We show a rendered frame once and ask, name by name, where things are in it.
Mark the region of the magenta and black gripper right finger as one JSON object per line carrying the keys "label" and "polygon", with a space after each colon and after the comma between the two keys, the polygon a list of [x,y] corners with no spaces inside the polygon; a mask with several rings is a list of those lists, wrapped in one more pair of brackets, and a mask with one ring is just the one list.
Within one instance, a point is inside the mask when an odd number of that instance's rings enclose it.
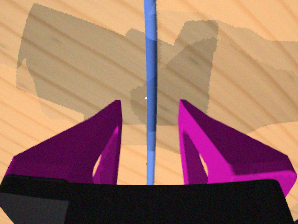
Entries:
{"label": "magenta and black gripper right finger", "polygon": [[178,128],[184,184],[275,179],[286,198],[297,180],[288,155],[209,117],[185,99],[179,102]]}

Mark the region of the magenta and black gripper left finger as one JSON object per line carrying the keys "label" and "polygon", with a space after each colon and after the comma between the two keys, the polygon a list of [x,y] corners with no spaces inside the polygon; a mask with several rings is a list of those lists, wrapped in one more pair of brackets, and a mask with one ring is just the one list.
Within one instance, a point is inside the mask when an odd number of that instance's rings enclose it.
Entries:
{"label": "magenta and black gripper left finger", "polygon": [[91,118],[15,155],[5,175],[117,185],[121,138],[121,100],[115,100]]}

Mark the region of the blue cable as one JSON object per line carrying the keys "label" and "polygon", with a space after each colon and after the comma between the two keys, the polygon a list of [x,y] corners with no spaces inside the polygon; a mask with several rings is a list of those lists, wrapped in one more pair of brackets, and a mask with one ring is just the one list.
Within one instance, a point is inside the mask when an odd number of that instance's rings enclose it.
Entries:
{"label": "blue cable", "polygon": [[144,0],[147,82],[147,185],[154,185],[157,124],[157,9]]}

